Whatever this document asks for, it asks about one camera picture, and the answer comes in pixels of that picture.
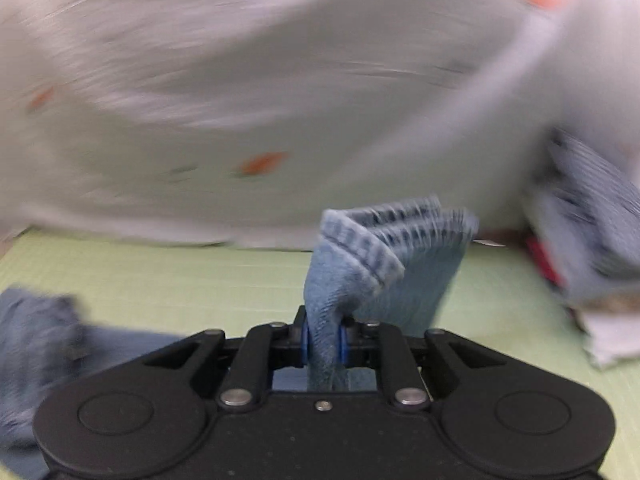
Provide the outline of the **blue denim jeans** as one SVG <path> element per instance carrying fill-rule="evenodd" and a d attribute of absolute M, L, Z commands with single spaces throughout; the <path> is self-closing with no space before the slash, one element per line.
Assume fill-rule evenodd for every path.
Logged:
<path fill-rule="evenodd" d="M 310 367 L 280 370 L 279 389 L 364 390 L 367 370 L 338 362 L 338 323 L 398 326 L 420 337 L 475 237 L 477 218 L 438 200 L 323 211 L 304 285 Z M 106 370 L 178 341 L 174 334 L 85 323 L 69 296 L 10 287 L 1 294 L 1 463 L 25 479 L 47 466 L 32 434 L 42 400 L 73 379 Z"/>

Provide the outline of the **green grid cutting mat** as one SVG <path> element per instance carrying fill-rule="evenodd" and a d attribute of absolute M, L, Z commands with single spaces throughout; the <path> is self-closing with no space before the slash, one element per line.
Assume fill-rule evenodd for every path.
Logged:
<path fill-rule="evenodd" d="M 73 295 L 100 324 L 183 335 L 219 327 L 241 336 L 294 316 L 308 262 L 304 252 L 127 245 L 30 232 L 2 245 L 1 283 Z M 603 473 L 638 477 L 638 364 L 593 368 L 580 333 L 521 252 L 471 249 L 438 325 L 600 393 L 617 422 Z"/>

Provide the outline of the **red folded garment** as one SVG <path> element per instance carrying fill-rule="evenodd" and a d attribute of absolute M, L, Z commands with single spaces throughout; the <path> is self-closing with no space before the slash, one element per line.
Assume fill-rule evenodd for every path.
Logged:
<path fill-rule="evenodd" d="M 525 239 L 525 248 L 529 257 L 532 259 L 536 269 L 540 275 L 555 288 L 563 287 L 563 280 L 561 275 L 556 272 L 554 265 L 552 264 L 548 252 L 544 245 L 536 236 L 529 235 Z"/>

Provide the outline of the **white printed carrot sheet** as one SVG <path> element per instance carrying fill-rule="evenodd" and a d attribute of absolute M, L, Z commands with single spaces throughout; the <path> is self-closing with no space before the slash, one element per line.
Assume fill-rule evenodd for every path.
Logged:
<path fill-rule="evenodd" d="M 1 229 L 314 244 L 521 221 L 548 130 L 639 146 L 639 0 L 1 0 Z"/>

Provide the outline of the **light blue folded garment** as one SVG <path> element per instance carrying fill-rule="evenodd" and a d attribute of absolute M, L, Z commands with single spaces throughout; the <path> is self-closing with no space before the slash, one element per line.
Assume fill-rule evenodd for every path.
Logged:
<path fill-rule="evenodd" d="M 586 243 L 561 214 L 556 198 L 546 186 L 534 185 L 523 198 L 523 209 L 560 276 L 561 295 L 569 304 L 638 294 L 638 280 L 607 278 L 593 269 Z"/>

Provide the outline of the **white folded cloth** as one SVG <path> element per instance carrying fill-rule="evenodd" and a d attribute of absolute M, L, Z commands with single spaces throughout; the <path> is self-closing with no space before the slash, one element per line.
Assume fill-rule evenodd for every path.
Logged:
<path fill-rule="evenodd" d="M 638 311 L 579 311 L 577 319 L 585 332 L 584 348 L 592 366 L 606 370 L 623 362 L 638 361 Z"/>

